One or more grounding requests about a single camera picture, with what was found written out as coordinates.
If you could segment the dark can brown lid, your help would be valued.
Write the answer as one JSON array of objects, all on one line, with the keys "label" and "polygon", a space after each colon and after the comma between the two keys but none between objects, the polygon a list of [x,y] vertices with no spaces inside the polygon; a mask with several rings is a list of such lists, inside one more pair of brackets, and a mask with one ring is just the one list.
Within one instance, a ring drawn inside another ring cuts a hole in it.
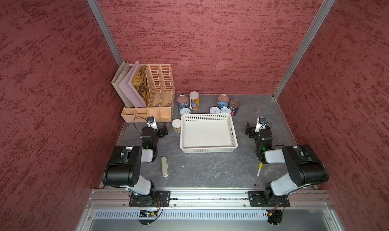
[{"label": "dark can brown lid", "polygon": [[232,116],[236,116],[240,107],[240,102],[236,99],[233,99],[229,102],[229,109]]}]

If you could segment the white plastic basket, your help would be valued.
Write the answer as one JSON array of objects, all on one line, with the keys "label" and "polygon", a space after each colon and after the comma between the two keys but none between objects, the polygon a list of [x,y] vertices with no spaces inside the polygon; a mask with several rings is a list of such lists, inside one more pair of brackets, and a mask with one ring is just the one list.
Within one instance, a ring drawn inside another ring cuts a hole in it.
[{"label": "white plastic basket", "polygon": [[181,116],[180,148],[185,154],[233,152],[237,147],[231,115],[204,113]]}]

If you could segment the blue can pink lid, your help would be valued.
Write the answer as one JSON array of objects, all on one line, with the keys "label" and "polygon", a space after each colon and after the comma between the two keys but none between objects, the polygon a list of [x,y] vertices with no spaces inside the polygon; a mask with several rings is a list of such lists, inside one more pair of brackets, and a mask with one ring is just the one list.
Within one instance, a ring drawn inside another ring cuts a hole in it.
[{"label": "blue can pink lid", "polygon": [[217,98],[217,107],[219,109],[228,107],[229,102],[230,102],[230,98],[226,94],[220,94]]},{"label": "blue can pink lid", "polygon": [[189,98],[186,95],[179,95],[177,97],[177,104],[179,111],[181,111],[183,108],[189,108]]}]

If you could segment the tall yellow blue can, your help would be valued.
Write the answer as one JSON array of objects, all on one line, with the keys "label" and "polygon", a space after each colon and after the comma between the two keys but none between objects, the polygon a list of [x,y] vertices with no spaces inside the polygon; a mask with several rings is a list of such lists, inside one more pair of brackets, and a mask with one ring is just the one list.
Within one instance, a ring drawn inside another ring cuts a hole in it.
[{"label": "tall yellow blue can", "polygon": [[198,110],[199,104],[200,104],[199,93],[196,91],[193,91],[189,94],[189,98],[190,98],[190,109],[191,110]]}]

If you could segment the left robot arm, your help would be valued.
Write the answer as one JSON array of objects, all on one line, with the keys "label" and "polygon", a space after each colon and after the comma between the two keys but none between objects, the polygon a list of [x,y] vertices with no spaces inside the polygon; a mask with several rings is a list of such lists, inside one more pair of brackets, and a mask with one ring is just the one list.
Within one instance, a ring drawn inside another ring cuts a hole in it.
[{"label": "left robot arm", "polygon": [[154,183],[140,174],[142,163],[156,160],[158,140],[166,135],[166,124],[159,129],[148,126],[142,129],[142,145],[114,147],[102,182],[105,186],[126,189],[129,192],[130,207],[169,206],[170,192],[156,190]]}]

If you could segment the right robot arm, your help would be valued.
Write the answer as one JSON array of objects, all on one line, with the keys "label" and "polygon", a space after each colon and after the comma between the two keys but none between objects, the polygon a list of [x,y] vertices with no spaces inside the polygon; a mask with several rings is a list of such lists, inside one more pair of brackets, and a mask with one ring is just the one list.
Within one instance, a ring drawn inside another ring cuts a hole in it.
[{"label": "right robot arm", "polygon": [[264,165],[285,164],[287,173],[266,184],[263,191],[249,191],[251,207],[290,207],[289,194],[301,188],[324,183],[329,174],[322,161],[308,145],[281,146],[272,148],[272,132],[266,123],[258,122],[255,127],[247,124],[245,134],[253,138],[259,160],[256,179]]}]

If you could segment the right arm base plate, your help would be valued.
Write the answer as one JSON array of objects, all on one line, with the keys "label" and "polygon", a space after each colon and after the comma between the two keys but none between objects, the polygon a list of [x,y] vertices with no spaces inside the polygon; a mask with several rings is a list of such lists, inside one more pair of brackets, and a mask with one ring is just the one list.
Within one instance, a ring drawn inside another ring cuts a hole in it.
[{"label": "right arm base plate", "polygon": [[288,195],[277,196],[269,191],[249,191],[248,200],[251,207],[290,207]]}]

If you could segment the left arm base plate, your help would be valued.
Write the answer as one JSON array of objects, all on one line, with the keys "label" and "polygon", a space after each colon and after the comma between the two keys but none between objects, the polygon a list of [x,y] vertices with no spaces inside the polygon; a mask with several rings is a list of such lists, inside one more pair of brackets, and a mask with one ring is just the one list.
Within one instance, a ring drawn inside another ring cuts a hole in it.
[{"label": "left arm base plate", "polygon": [[132,195],[129,200],[129,207],[168,207],[171,192],[168,190],[152,191],[150,195]]}]

